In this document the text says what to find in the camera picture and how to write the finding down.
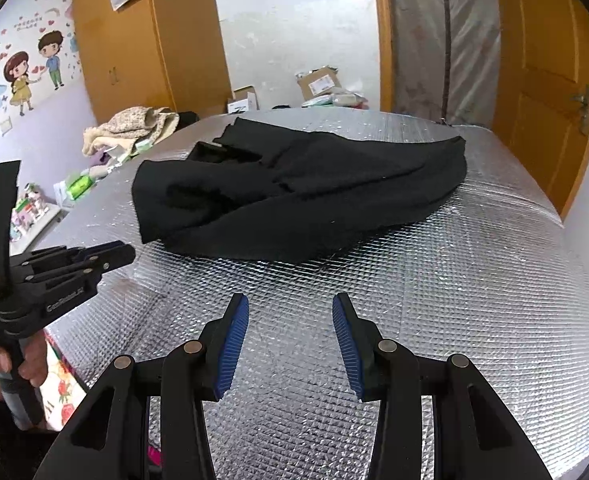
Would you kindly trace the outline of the person's left hand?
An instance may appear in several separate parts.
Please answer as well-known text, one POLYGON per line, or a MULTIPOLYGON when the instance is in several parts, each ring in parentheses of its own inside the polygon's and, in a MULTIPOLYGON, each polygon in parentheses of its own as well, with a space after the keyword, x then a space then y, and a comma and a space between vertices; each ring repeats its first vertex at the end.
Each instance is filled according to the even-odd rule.
MULTIPOLYGON (((10 373, 12 361, 10 355, 0 347, 0 373, 10 373)), ((35 388, 44 384, 48 375, 47 342, 42 330, 33 335, 24 348, 24 361, 19 366, 19 374, 35 388)), ((3 400, 0 390, 0 401, 3 400)))

